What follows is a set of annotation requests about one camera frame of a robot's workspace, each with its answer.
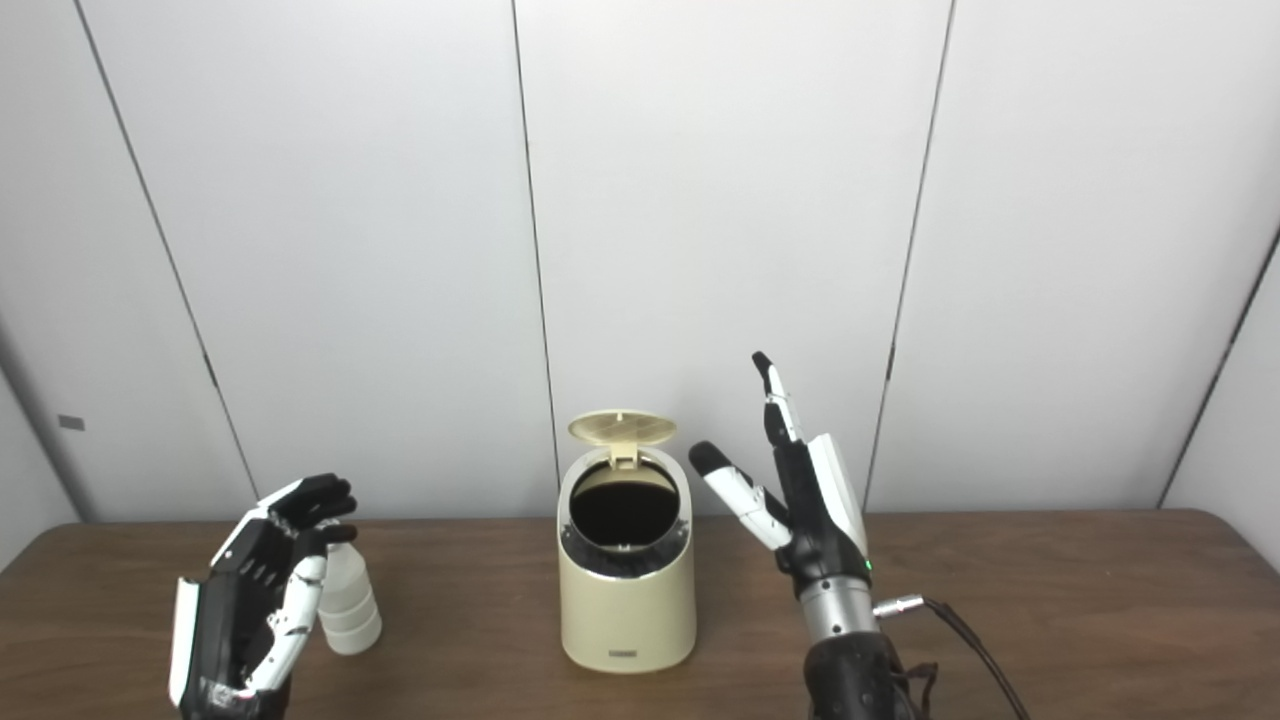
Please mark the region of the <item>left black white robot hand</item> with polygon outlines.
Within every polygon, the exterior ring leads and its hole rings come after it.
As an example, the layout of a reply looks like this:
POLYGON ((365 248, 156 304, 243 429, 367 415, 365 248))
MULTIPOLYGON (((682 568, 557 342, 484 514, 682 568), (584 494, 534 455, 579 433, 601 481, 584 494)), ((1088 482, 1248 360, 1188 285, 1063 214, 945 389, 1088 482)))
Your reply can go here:
POLYGON ((317 620, 329 555, 358 506, 333 473, 305 477, 246 511, 204 579, 177 582, 170 702, 183 719, 282 719, 317 620))

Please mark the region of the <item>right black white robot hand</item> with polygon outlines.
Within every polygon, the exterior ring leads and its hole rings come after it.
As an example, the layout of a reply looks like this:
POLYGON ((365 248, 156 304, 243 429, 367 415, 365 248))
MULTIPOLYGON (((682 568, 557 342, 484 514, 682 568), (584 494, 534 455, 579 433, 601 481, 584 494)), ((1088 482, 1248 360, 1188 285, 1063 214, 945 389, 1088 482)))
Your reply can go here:
POLYGON ((755 483, 710 441, 689 450, 692 469, 774 553, 795 594, 837 579, 869 591, 873 570, 865 524, 833 437, 805 436, 776 364, 762 351, 751 361, 763 382, 763 427, 782 495, 755 483))

